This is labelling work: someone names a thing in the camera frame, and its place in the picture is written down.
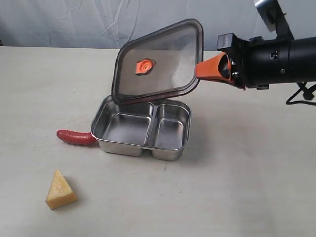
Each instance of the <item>white table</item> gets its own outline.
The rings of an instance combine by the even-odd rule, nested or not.
[[[58,140],[88,131],[117,50],[0,47],[0,236],[297,237],[316,231],[316,109],[201,82],[182,157],[165,162]],[[206,58],[216,52],[207,52]],[[59,168],[79,201],[45,203]]]

